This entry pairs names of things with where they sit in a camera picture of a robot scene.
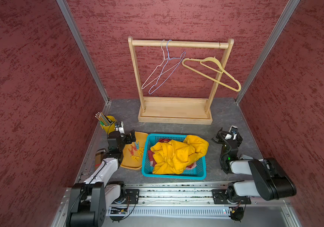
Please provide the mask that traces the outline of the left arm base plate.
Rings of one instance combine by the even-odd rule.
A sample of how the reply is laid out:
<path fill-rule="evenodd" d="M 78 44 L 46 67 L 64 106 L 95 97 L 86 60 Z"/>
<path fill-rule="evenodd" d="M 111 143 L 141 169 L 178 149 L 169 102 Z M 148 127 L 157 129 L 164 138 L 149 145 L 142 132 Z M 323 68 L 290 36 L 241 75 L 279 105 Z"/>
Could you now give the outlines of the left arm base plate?
<path fill-rule="evenodd" d="M 124 192 L 122 192 L 122 203 L 121 204 L 138 204 L 139 202 L 139 189 L 126 189 Z"/>

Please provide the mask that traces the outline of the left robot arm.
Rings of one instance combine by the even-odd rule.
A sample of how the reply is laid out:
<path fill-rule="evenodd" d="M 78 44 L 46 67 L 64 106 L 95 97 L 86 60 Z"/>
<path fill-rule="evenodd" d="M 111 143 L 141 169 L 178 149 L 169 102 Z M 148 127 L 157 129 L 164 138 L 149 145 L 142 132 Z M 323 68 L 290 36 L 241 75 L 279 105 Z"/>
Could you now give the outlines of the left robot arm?
<path fill-rule="evenodd" d="M 137 205 L 139 190 L 127 190 L 124 182 L 110 181 L 122 164 L 126 145 L 136 142 L 135 131 L 128 134 L 108 133 L 108 148 L 96 152 L 96 170 L 83 183 L 71 188 L 65 225 L 67 227 L 100 227 L 113 203 Z"/>

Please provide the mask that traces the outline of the pink printed t-shirt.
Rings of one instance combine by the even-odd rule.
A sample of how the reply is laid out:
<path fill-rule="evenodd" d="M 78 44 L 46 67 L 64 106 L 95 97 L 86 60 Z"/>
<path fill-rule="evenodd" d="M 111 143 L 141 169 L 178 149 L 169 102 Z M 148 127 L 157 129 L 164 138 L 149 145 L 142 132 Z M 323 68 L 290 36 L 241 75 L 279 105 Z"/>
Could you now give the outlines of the pink printed t-shirt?
<path fill-rule="evenodd" d="M 187 167 L 186 167 L 186 170 L 192 170 L 192 169 L 196 168 L 196 166 L 197 166 L 197 163 L 194 162 L 193 164 L 187 166 Z"/>

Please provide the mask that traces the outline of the yellow t-shirt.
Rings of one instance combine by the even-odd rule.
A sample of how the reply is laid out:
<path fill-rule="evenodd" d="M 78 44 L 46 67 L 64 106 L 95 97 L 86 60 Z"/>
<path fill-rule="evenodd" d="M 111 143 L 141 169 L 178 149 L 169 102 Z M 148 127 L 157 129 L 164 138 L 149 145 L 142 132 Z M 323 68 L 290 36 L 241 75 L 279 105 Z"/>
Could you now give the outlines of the yellow t-shirt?
<path fill-rule="evenodd" d="M 195 135 L 186 136 L 183 142 L 158 142 L 149 150 L 153 157 L 153 174 L 182 174 L 206 155 L 208 147 L 206 140 Z"/>

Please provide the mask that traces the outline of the dark red t-shirt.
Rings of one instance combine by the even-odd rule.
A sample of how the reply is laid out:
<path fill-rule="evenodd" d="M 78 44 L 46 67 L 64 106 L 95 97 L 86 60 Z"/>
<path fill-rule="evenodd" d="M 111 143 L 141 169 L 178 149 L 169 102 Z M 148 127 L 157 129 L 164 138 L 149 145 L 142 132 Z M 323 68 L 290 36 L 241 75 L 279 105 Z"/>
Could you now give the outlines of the dark red t-shirt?
<path fill-rule="evenodd" d="M 163 138 L 163 139 L 159 139 L 158 142 L 168 143 L 169 141 L 170 141 L 170 139 Z M 150 161 L 150 166 L 154 167 L 157 164 L 157 162 L 155 161 L 155 159 L 153 157 L 154 153 L 151 150 L 149 150 L 147 153 L 148 153 L 148 158 L 149 158 L 149 161 Z"/>

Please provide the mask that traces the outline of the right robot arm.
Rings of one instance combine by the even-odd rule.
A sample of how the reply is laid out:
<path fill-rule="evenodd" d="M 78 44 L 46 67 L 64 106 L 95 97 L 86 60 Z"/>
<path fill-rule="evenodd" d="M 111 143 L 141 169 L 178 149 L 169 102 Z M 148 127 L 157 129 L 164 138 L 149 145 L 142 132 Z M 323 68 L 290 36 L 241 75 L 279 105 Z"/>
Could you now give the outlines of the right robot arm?
<path fill-rule="evenodd" d="M 226 174 L 252 176 L 250 181 L 230 182 L 223 192 L 213 196 L 227 204 L 249 204 L 251 197 L 266 201 L 295 196 L 297 189 L 288 174 L 274 158 L 253 159 L 238 157 L 243 141 L 238 128 L 231 126 L 228 131 L 220 129 L 214 143 L 222 145 L 219 163 Z"/>

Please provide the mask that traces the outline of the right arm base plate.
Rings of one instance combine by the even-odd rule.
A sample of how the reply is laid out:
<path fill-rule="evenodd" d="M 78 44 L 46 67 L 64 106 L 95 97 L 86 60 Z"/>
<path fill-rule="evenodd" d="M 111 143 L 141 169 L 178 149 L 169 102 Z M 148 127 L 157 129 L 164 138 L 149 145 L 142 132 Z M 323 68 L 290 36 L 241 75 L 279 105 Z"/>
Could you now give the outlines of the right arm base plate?
<path fill-rule="evenodd" d="M 234 192 L 220 189 L 212 190 L 212 197 L 215 205 L 249 205 L 251 200 L 247 196 L 238 196 Z"/>

